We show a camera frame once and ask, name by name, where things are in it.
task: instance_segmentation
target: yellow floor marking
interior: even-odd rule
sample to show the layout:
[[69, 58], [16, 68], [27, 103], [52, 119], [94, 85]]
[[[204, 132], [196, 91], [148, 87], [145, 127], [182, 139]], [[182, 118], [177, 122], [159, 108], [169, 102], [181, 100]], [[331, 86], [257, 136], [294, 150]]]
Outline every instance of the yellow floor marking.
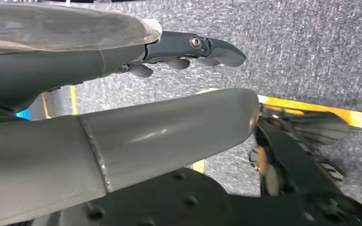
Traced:
[[70, 97], [71, 97], [71, 108], [72, 108], [72, 114], [78, 114], [78, 108], [77, 108], [77, 95], [75, 92], [74, 86], [69, 86], [70, 89]]
[[45, 93], [41, 93], [41, 99], [42, 99], [42, 106], [44, 108], [45, 118], [51, 119], [52, 117], [49, 115], [47, 98], [45, 96]]
[[297, 102], [293, 100], [285, 100], [280, 98], [274, 97], [266, 97], [266, 96], [259, 96], [260, 103], [266, 105], [273, 105], [273, 106], [280, 106], [280, 107], [290, 107], [296, 108], [301, 110], [311, 110], [311, 111], [323, 111], [323, 112], [332, 112], [343, 120], [345, 120], [350, 126], [362, 128], [362, 112], [357, 111], [350, 111], [346, 109], [340, 109], [335, 107], [327, 107], [322, 105], [312, 105], [302, 102]]
[[192, 164], [192, 169], [199, 173], [203, 173], [205, 171], [205, 164], [206, 161], [204, 159], [197, 161], [196, 163]]

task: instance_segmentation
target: translucent plastic cover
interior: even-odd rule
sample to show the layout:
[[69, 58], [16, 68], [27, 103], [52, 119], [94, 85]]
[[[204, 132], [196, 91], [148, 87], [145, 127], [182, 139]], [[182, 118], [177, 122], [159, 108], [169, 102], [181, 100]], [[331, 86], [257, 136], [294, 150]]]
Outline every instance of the translucent plastic cover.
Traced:
[[119, 12], [42, 3], [0, 3], [0, 48], [79, 51], [151, 43], [158, 23]]

